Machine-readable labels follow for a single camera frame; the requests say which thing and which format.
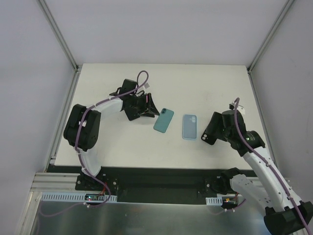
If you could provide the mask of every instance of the white wall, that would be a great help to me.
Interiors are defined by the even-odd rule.
[[[35,0],[0,3],[0,234],[45,165],[73,69]]]
[[[313,201],[313,1],[298,0],[252,78],[282,173]]]
[[[286,0],[46,0],[82,63],[248,66]]]

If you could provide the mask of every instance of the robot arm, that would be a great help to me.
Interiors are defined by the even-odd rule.
[[[210,145],[217,139],[229,142],[251,166],[265,191],[236,168],[223,172],[212,189],[218,189],[219,193],[233,190],[241,194],[258,209],[272,235],[287,235],[303,229],[304,223],[308,224],[313,217],[312,203],[303,202],[292,190],[272,161],[261,137],[255,131],[246,130],[240,112],[236,115],[234,110],[222,114],[215,112],[201,139]]]
[[[88,169],[88,172],[95,177],[101,170],[95,146],[98,140],[101,120],[123,110],[129,121],[141,116],[154,118],[155,115],[159,115],[153,103],[151,93],[145,94],[144,91],[141,91],[140,95],[136,94],[136,92],[126,94],[137,87],[137,82],[125,79],[122,87],[111,93],[106,99],[107,102],[94,105],[95,107],[87,112],[78,139],[78,150],[84,166],[82,167],[84,174],[89,176],[86,171]],[[69,145],[73,147],[75,146],[82,116],[86,110],[86,106],[76,104],[69,115],[63,135]]]

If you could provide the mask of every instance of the purple cable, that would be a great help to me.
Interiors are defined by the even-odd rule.
[[[108,196],[108,198],[107,198],[105,201],[103,201],[102,203],[100,203],[100,204],[98,204],[98,205],[96,205],[96,206],[92,206],[92,207],[99,207],[99,206],[103,205],[104,203],[106,203],[106,202],[110,199],[110,197],[111,197],[111,191],[110,191],[109,187],[108,187],[105,183],[103,183],[102,181],[98,180],[96,177],[94,177],[94,176],[88,171],[88,169],[86,168],[85,164],[84,164],[83,161],[82,161],[82,156],[81,156],[81,154],[80,154],[80,150],[78,149],[78,141],[79,141],[80,133],[81,133],[81,131],[82,131],[82,127],[83,127],[83,123],[84,123],[84,121],[85,121],[86,115],[87,115],[87,113],[88,113],[91,109],[95,108],[95,107],[98,106],[98,105],[101,105],[101,104],[103,104],[103,103],[105,103],[105,102],[108,102],[108,101],[113,100],[113,99],[120,98],[120,97],[125,96],[125,95],[128,95],[128,94],[131,94],[131,93],[133,93],[133,92],[136,92],[136,91],[137,91],[138,89],[140,89],[141,87],[143,87],[143,86],[147,83],[147,81],[148,81],[148,79],[149,79],[149,74],[148,74],[148,72],[145,71],[145,70],[142,70],[142,71],[140,71],[139,74],[137,75],[137,83],[138,83],[138,81],[139,81],[140,75],[141,75],[143,72],[146,73],[147,77],[146,77],[146,80],[145,80],[140,86],[136,87],[135,89],[133,89],[133,90],[131,90],[131,91],[129,91],[129,92],[126,92],[126,93],[123,93],[123,94],[119,94],[119,95],[117,95],[117,96],[114,96],[114,97],[112,97],[111,99],[109,99],[109,98],[108,98],[108,99],[104,99],[104,100],[102,100],[102,101],[96,103],[96,105],[90,106],[90,107],[87,108],[87,109],[85,110],[85,112],[83,113],[82,119],[81,119],[80,124],[79,124],[79,127],[78,127],[77,136],[76,136],[76,140],[75,140],[75,147],[74,147],[74,148],[75,148],[76,152],[78,153],[79,162],[80,162],[80,164],[82,165],[82,168],[85,169],[86,173],[87,173],[91,178],[93,178],[95,181],[97,181],[97,182],[99,182],[100,184],[102,184],[102,185],[106,188],[106,190],[108,190],[108,192],[109,192],[109,196]]]
[[[137,76],[137,83],[138,83],[138,81],[139,81],[140,75],[141,75],[143,72],[147,74],[147,77],[146,77],[146,80],[145,80],[140,86],[136,87],[135,89],[133,89],[133,90],[127,92],[127,93],[114,96],[114,97],[111,98],[111,100],[112,100],[112,99],[120,98],[120,97],[122,97],[122,96],[124,96],[124,95],[128,95],[128,94],[130,94],[130,93],[133,93],[133,92],[137,91],[138,89],[140,89],[141,87],[143,87],[143,86],[147,83],[147,81],[148,81],[148,79],[149,79],[149,74],[148,74],[147,71],[145,71],[145,70],[144,70],[144,71],[140,71],[139,74],[138,74],[138,76]],[[110,101],[110,99],[104,99],[104,100],[102,100],[102,101],[96,103],[95,106],[98,106],[98,105],[103,104],[103,103],[108,102],[108,101]],[[85,169],[86,173],[87,173],[91,178],[93,178],[95,181],[97,181],[97,182],[99,182],[100,184],[102,184],[102,185],[106,188],[106,190],[108,191],[108,193],[109,193],[108,198],[107,198],[106,200],[104,200],[103,202],[101,202],[100,204],[98,204],[98,205],[89,205],[89,206],[92,207],[92,208],[96,208],[96,207],[102,206],[102,205],[105,204],[107,201],[109,201],[109,199],[110,199],[110,197],[111,197],[111,191],[110,191],[109,187],[108,187],[105,183],[103,183],[102,181],[100,181],[100,180],[98,180],[96,177],[94,177],[94,176],[88,171],[88,169],[86,168],[85,164],[84,164],[83,161],[82,161],[82,156],[81,156],[81,154],[80,154],[80,150],[78,149],[78,140],[79,140],[80,132],[81,132],[81,130],[82,130],[83,122],[85,121],[85,118],[86,118],[87,113],[88,113],[91,109],[95,108],[95,106],[94,106],[94,105],[90,106],[90,107],[87,108],[86,111],[84,112],[84,114],[83,114],[83,116],[82,116],[82,119],[81,119],[81,122],[80,122],[79,127],[78,127],[77,136],[76,136],[76,140],[75,140],[75,147],[74,147],[75,150],[76,150],[76,152],[78,153],[79,162],[80,162],[80,164],[82,165],[82,167]],[[57,212],[57,213],[54,213],[54,214],[44,214],[44,213],[42,212],[42,210],[41,210],[42,204],[40,204],[40,205],[39,205],[39,209],[38,209],[38,213],[39,213],[41,216],[43,216],[43,217],[50,218],[50,217],[54,217],[54,216],[63,214],[64,212],[66,212],[66,211],[72,209],[73,207],[76,207],[76,206],[78,206],[78,205],[83,205],[83,204],[84,204],[84,203],[82,203],[82,202],[75,203],[75,204],[71,205],[70,207],[68,207],[68,208],[66,208],[66,209],[64,209],[64,210],[62,210],[62,211],[59,211],[59,212]],[[36,234],[38,234],[38,232],[39,232],[39,227],[40,227],[40,224],[39,224],[39,221],[38,221]]]
[[[238,120],[237,120],[237,109],[238,109],[238,105],[239,105],[239,97],[235,100],[235,109],[234,109],[234,112],[235,112],[235,125],[236,125],[236,129],[237,129],[237,132],[238,132],[238,135],[240,137],[240,139],[242,140],[242,142],[248,147],[248,149],[250,149],[256,156],[258,156],[265,164],[268,164],[268,161],[262,157],[257,151],[255,151],[248,143],[247,141],[245,140],[245,138],[243,137],[243,135],[241,134],[240,132],[240,129],[239,129],[239,125],[238,125]],[[288,196],[288,198],[290,199],[293,207],[295,208],[295,210],[297,211],[300,219],[301,219],[301,222],[303,224],[303,226],[305,227],[305,229],[307,230],[308,232],[308,235],[312,235],[312,232],[308,226],[308,224],[306,223],[305,219],[303,218],[295,200],[291,197],[291,194],[288,190],[288,188],[286,187],[286,185],[284,184],[282,178],[279,176],[279,174],[277,173],[277,171],[274,169],[274,167],[272,165],[268,165],[269,168],[271,169],[271,171],[273,172],[273,174],[276,176],[276,178],[278,179],[279,183],[281,184],[281,186],[283,187],[286,195]]]

